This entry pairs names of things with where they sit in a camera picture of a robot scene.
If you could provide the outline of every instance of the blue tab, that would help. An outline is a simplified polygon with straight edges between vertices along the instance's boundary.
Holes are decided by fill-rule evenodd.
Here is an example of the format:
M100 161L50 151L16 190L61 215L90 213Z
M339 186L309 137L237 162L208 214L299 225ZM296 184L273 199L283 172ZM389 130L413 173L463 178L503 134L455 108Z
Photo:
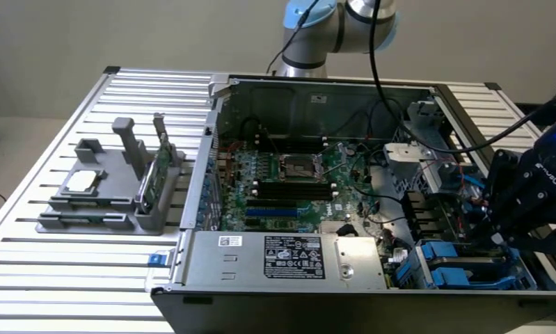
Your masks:
M148 258L148 267L164 268L166 266L166 255L150 254Z
M435 271L431 271L431 274L437 287L469 287L469 281L461 268L439 268Z
M300 16L303 16L304 11L309 8L313 0L289 0L285 5L285 14L284 14L284 27L288 29L296 28L297 21ZM336 0L319 0L311 13L308 15L307 21L303 24L303 28L312 26L320 23L327 19L336 8Z
M432 247L429 246L429 244L421 245L421 249L423 249L424 258L427 260L432 260L435 258L435 252L432 252Z
M408 273L408 271L409 271L409 262L405 262L405 265L403 266L400 270L397 270L397 273L396 273L397 281L400 281L404 278L404 275Z
M507 276L500 278L496 282L491 283L472 283L473 290L508 290L515 286L515 276Z
M445 241L431 241L427 243L432 247L436 257L457 257L457 251L453 244Z

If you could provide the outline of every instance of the white sticker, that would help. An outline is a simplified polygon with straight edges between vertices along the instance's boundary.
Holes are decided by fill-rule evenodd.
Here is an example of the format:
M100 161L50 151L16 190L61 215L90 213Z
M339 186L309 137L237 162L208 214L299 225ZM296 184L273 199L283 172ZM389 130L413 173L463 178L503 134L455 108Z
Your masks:
M327 95L311 95L311 103L327 103Z
M230 235L230 236L221 236L218 238L218 246L228 247L228 246L237 246L243 245L243 236L240 235Z

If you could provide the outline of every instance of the green circuit board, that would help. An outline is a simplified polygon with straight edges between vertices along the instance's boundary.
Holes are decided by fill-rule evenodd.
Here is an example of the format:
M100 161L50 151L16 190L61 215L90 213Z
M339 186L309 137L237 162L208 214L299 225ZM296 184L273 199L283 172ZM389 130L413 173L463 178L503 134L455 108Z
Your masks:
M224 171L224 186L221 187L222 212L220 230L225 231L272 231L276 232L315 232L323 221L343 221L345 215L357 220L359 203L365 209L371 206L369 199L353 190L353 180L349 170L364 170L364 159L357 154L344 154L337 148L327 150L317 158L316 154L273 154L259 152L247 144L230 155L228 171ZM312 173L305 167L315 162L320 172ZM300 168L284 168L300 164ZM252 195L253 181L297 182L336 184L333 191L337 195L327 200L296 200L296 217L256 216L255 226L247 224L247 200ZM356 186L371 191L371 185L356 182Z

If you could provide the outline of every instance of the motherboard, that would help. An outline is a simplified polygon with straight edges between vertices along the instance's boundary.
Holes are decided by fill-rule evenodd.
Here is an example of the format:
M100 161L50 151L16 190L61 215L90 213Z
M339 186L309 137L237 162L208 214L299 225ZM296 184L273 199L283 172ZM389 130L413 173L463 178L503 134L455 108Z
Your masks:
M236 142L221 153L220 230L319 232L321 222L359 221L375 207L353 188L371 191L368 148L336 142L308 153L273 141L267 149Z

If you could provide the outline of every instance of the blue latch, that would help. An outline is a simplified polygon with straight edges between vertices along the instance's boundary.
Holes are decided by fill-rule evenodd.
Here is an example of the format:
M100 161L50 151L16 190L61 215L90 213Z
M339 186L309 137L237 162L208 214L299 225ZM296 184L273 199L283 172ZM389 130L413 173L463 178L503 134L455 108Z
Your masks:
M424 258L432 260L436 257L457 257L453 244L445 241L428 241L421 245Z
M166 267L166 255L150 254L148 258L148 267L153 267L153 268Z
M431 275L435 285L441 289L508 290L515 285L515 276L503 277L495 282L469 282L461 268L437 268Z

